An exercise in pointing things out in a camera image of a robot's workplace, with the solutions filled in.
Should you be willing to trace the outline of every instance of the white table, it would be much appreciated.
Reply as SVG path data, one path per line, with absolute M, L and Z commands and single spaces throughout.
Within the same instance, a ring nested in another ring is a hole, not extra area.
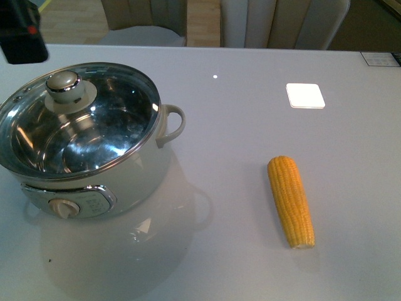
M 2 101 L 109 61 L 146 73 L 187 127 L 161 186 L 117 218 L 48 216 L 1 168 L 0 300 L 399 300 L 401 68 L 329 51 L 48 48 L 46 63 L 0 64 Z M 326 107 L 291 108 L 287 83 L 318 84 Z M 281 154 L 301 171 L 314 249 L 281 230 L 266 174 Z

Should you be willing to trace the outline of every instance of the corn cob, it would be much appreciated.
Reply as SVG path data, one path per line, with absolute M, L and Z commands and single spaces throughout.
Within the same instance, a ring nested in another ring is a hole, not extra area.
M 292 158 L 275 157 L 268 164 L 268 175 L 277 212 L 291 248 L 315 245 L 315 234 L 298 167 Z

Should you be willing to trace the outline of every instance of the lid knob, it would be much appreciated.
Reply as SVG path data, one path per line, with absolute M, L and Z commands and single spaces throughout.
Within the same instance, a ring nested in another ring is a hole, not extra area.
M 74 71 L 60 71 L 46 80 L 46 90 L 57 103 L 78 102 L 84 92 L 82 77 Z
M 94 84 L 74 71 L 59 71 L 46 80 L 44 105 L 57 114 L 71 114 L 89 106 L 96 98 Z

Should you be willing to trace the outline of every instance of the chair backrest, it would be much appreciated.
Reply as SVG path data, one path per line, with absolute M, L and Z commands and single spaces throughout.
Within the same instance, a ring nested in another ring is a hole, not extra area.
M 295 48 L 327 49 L 349 8 L 350 0 L 313 0 Z
M 350 0 L 248 0 L 245 47 L 325 50 Z
M 187 36 L 187 0 L 102 0 L 110 30 L 159 26 Z

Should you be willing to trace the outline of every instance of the chair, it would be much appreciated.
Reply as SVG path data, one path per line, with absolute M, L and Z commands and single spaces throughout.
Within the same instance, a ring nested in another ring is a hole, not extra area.
M 187 0 L 102 0 L 110 31 L 100 45 L 185 46 Z
M 350 0 L 249 0 L 245 47 L 326 50 Z

